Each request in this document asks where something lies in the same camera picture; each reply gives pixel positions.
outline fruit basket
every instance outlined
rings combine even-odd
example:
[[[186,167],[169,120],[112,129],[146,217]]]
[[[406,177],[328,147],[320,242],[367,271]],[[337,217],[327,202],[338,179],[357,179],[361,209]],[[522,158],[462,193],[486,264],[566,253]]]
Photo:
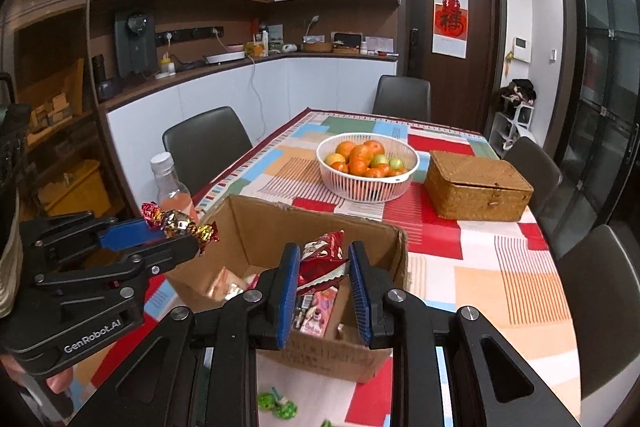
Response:
[[[364,178],[340,172],[324,163],[324,159],[334,153],[340,143],[351,141],[360,145],[367,140],[380,142],[384,146],[386,156],[400,158],[406,172],[389,178]],[[381,203],[402,196],[409,188],[411,177],[420,165],[418,153],[406,143],[389,136],[371,133],[345,133],[327,138],[316,149],[316,158],[320,164],[322,183],[326,188],[346,200],[366,203]]]

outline chair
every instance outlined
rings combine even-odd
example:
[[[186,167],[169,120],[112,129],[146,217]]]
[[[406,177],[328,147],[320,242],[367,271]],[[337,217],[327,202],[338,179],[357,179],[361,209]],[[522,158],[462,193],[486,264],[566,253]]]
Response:
[[[192,196],[252,147],[238,115],[228,106],[170,127],[162,143]]]
[[[556,261],[578,344],[583,412],[600,417],[583,425],[604,425],[638,378],[640,282],[634,260],[611,227],[600,225]]]
[[[378,81],[373,114],[431,121],[431,84],[421,78],[383,74]]]
[[[513,165],[533,187],[529,208],[538,217],[562,182],[562,172],[542,147],[526,136],[513,144],[504,155],[504,160]]]

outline cardboard box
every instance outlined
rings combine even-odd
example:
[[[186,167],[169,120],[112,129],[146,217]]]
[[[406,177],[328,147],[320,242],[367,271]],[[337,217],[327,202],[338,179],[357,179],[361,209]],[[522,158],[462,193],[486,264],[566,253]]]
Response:
[[[503,160],[432,151],[424,188],[439,217],[518,221],[533,187]]]
[[[211,221],[218,225],[220,241],[210,243],[202,256],[166,274],[180,299],[194,312],[216,306],[209,295],[223,266],[246,277],[276,267],[286,243],[302,246],[334,230],[344,230],[345,250],[352,241],[363,241],[371,264],[388,270],[396,284],[405,286],[406,236],[397,227],[245,196],[225,198],[210,216]],[[344,324],[343,339],[338,340],[340,323]],[[323,338],[291,331],[285,349],[261,353],[291,367],[358,382],[372,378],[390,356],[388,349],[372,351],[360,344],[348,280],[339,286]]]

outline dining table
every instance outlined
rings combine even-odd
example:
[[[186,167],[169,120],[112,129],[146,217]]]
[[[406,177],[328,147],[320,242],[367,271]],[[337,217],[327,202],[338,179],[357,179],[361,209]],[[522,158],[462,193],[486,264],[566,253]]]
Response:
[[[321,180],[316,148],[341,133],[372,133],[409,144],[420,158],[404,195],[385,203],[345,200]],[[194,197],[201,220],[230,194],[308,210],[383,221],[408,239],[406,289],[427,305],[454,312],[475,306],[524,357],[565,407],[580,415],[580,365],[574,327],[553,258],[527,208],[517,222],[455,221],[437,216],[423,183],[434,150],[498,159],[483,136],[432,123],[307,108],[256,144]],[[76,367],[80,407],[179,298],[162,276],[150,280],[145,324]],[[444,352],[438,348],[446,426],[453,425]],[[389,425],[393,357],[367,383],[280,365],[258,355],[258,391],[276,387],[298,405],[290,427]],[[283,420],[259,412],[261,427]]]

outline red chinese character decoration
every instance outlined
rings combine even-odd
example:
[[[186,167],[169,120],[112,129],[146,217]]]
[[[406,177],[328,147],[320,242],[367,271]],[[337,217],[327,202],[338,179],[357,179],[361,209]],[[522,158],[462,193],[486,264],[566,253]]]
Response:
[[[442,0],[442,8],[435,11],[436,28],[446,37],[459,37],[466,29],[466,16],[459,0]]]

